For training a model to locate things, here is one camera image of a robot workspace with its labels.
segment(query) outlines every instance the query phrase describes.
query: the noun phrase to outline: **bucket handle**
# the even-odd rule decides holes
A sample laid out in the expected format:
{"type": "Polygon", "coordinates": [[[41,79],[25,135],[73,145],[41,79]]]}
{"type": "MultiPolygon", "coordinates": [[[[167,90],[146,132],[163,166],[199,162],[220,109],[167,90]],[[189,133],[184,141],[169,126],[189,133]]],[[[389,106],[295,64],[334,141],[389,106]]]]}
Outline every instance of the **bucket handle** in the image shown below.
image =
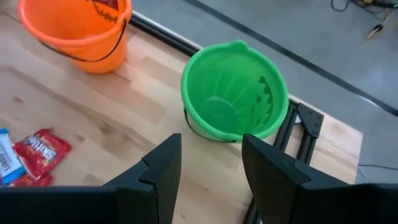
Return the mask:
{"type": "Polygon", "coordinates": [[[61,52],[58,49],[55,49],[55,48],[47,45],[46,43],[44,43],[42,41],[39,41],[39,42],[42,45],[44,45],[46,48],[54,51],[55,53],[58,53],[58,54],[63,55],[63,56],[66,56],[68,58],[72,58],[74,60],[78,60],[78,61],[81,61],[81,62],[99,62],[99,61],[102,61],[102,60],[106,59],[107,57],[109,57],[116,50],[116,48],[120,44],[120,41],[121,41],[121,39],[123,37],[124,31],[126,30],[126,26],[127,26],[127,20],[124,20],[123,29],[122,29],[122,32],[120,33],[118,41],[116,42],[116,45],[113,47],[113,49],[107,55],[105,55],[104,57],[101,57],[100,59],[96,59],[96,60],[87,60],[87,59],[83,59],[83,58],[78,58],[78,57],[75,57],[73,55],[69,55],[69,54],[66,54],[64,52],[61,52]]]}
{"type": "Polygon", "coordinates": [[[204,138],[204,139],[207,139],[207,140],[209,140],[209,141],[214,141],[214,142],[223,142],[223,143],[234,143],[234,142],[236,142],[235,140],[234,140],[234,141],[220,141],[220,140],[214,140],[214,139],[206,138],[206,137],[204,137],[204,136],[198,134],[198,133],[192,128],[192,126],[191,126],[191,124],[189,123],[189,120],[188,120],[187,110],[186,110],[185,108],[184,108],[184,117],[185,117],[185,121],[187,122],[188,127],[189,127],[195,134],[197,134],[198,136],[200,136],[200,137],[202,137],[202,138],[204,138]]]}

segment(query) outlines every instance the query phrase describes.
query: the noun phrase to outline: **orange bucket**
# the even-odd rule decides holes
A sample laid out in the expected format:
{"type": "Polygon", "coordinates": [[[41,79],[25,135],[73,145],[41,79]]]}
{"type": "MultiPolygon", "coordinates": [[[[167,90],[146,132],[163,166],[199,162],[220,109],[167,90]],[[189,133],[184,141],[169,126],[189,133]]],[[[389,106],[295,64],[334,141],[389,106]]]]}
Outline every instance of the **orange bucket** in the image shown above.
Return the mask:
{"type": "Polygon", "coordinates": [[[131,0],[20,0],[18,12],[34,37],[86,72],[110,72],[126,57],[131,0]]]}

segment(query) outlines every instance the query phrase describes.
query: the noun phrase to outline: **black metal rail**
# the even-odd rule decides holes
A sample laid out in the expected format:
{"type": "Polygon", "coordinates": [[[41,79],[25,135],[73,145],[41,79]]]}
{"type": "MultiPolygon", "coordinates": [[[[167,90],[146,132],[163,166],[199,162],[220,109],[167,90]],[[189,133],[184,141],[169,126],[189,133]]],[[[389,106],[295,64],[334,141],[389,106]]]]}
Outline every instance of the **black metal rail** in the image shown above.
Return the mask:
{"type": "MultiPolygon", "coordinates": [[[[137,27],[138,29],[146,32],[147,34],[161,40],[162,42],[170,45],[171,47],[181,51],[185,55],[191,57],[197,53],[200,49],[197,46],[171,34],[169,31],[156,26],[155,24],[145,20],[141,16],[133,13],[130,25],[137,27]]],[[[303,136],[300,143],[300,147],[297,153],[297,159],[309,164],[311,162],[312,153],[315,147],[317,138],[322,127],[323,115],[319,112],[297,103],[293,100],[289,101],[289,110],[287,116],[279,128],[277,137],[274,142],[274,147],[278,150],[285,151],[290,135],[292,134],[293,127],[295,124],[301,124],[303,126],[303,136]]],[[[245,224],[258,224],[260,223],[258,211],[252,201],[249,210],[244,220],[245,224]]]]}

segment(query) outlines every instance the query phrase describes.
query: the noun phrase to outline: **red snack bag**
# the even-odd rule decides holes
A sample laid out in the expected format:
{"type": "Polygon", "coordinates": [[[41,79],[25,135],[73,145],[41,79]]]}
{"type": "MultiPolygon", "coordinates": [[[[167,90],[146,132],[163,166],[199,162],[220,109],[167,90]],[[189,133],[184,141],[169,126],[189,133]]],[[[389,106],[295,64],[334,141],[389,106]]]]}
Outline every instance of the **red snack bag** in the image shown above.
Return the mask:
{"type": "Polygon", "coordinates": [[[56,137],[49,129],[41,129],[15,143],[14,150],[28,173],[38,179],[57,165],[71,149],[66,141],[56,137]]]}
{"type": "Polygon", "coordinates": [[[10,187],[48,187],[51,185],[52,177],[50,174],[44,174],[35,180],[29,174],[24,174],[10,183],[10,187]]]}

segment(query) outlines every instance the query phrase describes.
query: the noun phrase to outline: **bucket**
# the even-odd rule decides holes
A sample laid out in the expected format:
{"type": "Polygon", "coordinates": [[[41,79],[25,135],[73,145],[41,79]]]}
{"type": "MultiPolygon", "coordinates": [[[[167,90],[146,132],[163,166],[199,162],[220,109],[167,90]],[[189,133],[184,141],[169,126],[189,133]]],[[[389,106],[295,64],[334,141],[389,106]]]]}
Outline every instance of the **bucket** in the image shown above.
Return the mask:
{"type": "Polygon", "coordinates": [[[89,73],[110,72],[127,52],[131,0],[20,0],[24,27],[89,73]]]}
{"type": "Polygon", "coordinates": [[[266,138],[286,117],[289,93],[274,63],[237,40],[196,53],[181,81],[188,125],[214,141],[266,138]]]}

